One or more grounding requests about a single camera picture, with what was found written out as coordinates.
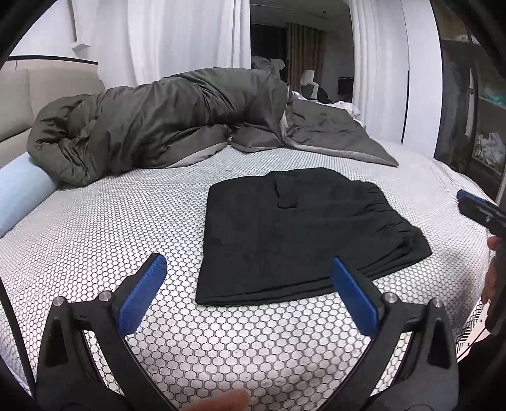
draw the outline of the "glass cabinet door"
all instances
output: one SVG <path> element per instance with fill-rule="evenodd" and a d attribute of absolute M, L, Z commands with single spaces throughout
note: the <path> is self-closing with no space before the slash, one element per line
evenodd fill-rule
<path fill-rule="evenodd" d="M 500 202 L 506 160 L 506 80 L 464 23 L 441 0 L 432 4 L 443 60 L 443 104 L 434 157 L 472 178 Z"/>

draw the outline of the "light blue pillow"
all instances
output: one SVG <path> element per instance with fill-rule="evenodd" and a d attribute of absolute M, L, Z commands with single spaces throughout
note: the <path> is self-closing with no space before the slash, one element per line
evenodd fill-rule
<path fill-rule="evenodd" d="M 57 182 L 24 153 L 0 169 L 0 238 L 48 198 Z"/>

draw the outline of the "folded clothes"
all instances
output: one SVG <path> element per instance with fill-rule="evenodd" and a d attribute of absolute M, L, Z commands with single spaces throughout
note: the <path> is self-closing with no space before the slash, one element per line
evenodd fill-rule
<path fill-rule="evenodd" d="M 431 255 L 372 183 L 328 169 L 270 172 L 209 189 L 196 302 L 267 304 L 335 292 L 334 257 L 375 279 Z"/>

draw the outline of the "gray duvet trim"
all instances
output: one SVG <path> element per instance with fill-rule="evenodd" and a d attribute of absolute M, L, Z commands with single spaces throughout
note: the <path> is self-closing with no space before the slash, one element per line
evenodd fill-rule
<path fill-rule="evenodd" d="M 349 150 L 334 150 L 332 148 L 325 148 L 325 147 L 308 146 L 305 144 L 296 143 L 292 139 L 285 136 L 283 136 L 283 141 L 285 142 L 286 145 L 296 148 L 297 150 L 312 151 L 314 153 L 326 154 L 334 157 L 346 157 L 352 158 L 353 160 L 382 164 L 384 166 L 392 166 L 392 163 L 390 161 L 372 154 L 360 153 L 357 151 L 349 151 Z"/>
<path fill-rule="evenodd" d="M 203 150 L 200 150 L 196 153 L 190 154 L 189 156 L 182 158 L 181 160 L 175 162 L 171 166 L 168 166 L 165 168 L 172 169 L 175 167 L 191 166 L 192 164 L 195 164 L 196 162 L 199 162 L 199 161 L 205 160 L 208 157 L 211 157 L 213 154 L 216 154 L 218 151 L 223 150 L 225 147 L 227 147 L 226 142 L 212 145 L 212 146 L 207 147 Z"/>
<path fill-rule="evenodd" d="M 230 142 L 230 145 L 239 151 L 244 151 L 245 153 L 256 153 L 257 151 L 273 150 L 274 148 L 279 148 L 279 146 L 276 146 L 276 147 L 244 147 L 244 146 L 241 146 L 240 144 L 235 144 L 233 141 Z"/>
<path fill-rule="evenodd" d="M 286 137 L 286 132 L 288 131 L 288 121 L 286 120 L 286 110 L 283 112 L 283 117 L 279 121 L 279 126 L 281 127 L 281 137 Z"/>

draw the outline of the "beige upholstered headboard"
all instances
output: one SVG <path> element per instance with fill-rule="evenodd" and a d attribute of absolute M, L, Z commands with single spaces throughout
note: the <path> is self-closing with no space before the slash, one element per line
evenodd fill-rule
<path fill-rule="evenodd" d="M 46 104 L 102 91 L 94 62 L 45 56 L 8 60 L 0 69 L 0 168 L 26 151 L 30 128 Z"/>

